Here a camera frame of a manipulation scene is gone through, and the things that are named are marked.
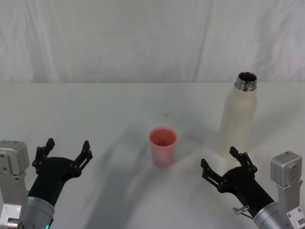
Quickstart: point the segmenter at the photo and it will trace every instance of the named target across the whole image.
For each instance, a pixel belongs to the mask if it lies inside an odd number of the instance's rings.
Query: white curtain
[[[0,82],[305,80],[304,0],[2,0]]]

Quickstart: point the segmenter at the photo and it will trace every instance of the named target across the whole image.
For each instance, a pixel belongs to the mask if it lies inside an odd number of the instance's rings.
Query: white tabletop
[[[89,140],[93,160],[66,183],[53,229],[255,229],[241,207],[201,178],[204,157],[219,174],[237,165],[216,154],[224,100],[232,83],[2,84],[0,139],[74,159]],[[277,200],[270,160],[291,150],[305,156],[305,84],[259,83],[250,139],[256,180]],[[179,134],[175,163],[151,164],[148,133],[169,125]],[[27,170],[26,184],[35,180]],[[305,209],[305,189],[301,207]]]

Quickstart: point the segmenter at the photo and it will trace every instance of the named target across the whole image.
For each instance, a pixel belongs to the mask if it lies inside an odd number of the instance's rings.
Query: white water bottle
[[[240,153],[247,150],[246,146],[257,103],[256,80],[253,73],[240,73],[225,101],[218,150],[220,155],[226,158],[232,158],[229,153],[232,146]]]

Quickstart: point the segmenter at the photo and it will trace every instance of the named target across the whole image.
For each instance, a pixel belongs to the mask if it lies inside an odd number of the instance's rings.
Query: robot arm
[[[0,141],[0,188],[3,206],[0,228],[17,228],[28,203],[24,183],[29,167],[27,147],[23,142]]]
[[[54,145],[50,138],[46,146],[37,148],[32,165],[38,176],[27,195],[24,177],[29,159],[25,144],[0,142],[0,188],[4,200],[1,229],[48,229],[65,182],[79,177],[92,159],[88,141],[85,141],[81,153],[74,161],[63,157],[48,157]]]
[[[274,202],[255,181],[257,168],[247,153],[239,154],[231,147],[230,154],[241,167],[229,170],[222,177],[211,170],[205,159],[201,161],[202,177],[217,187],[221,193],[234,194],[243,204],[233,208],[237,215],[248,211],[260,229],[305,229],[305,218],[299,207],[300,186],[302,184],[302,158],[290,151],[272,159],[271,179],[279,189],[279,203]]]

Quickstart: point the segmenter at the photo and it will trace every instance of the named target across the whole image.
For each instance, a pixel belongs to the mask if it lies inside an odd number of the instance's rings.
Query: stainless steel bottle neck
[[[240,73],[235,81],[235,87],[243,92],[251,92],[256,89],[257,77],[253,73]]]

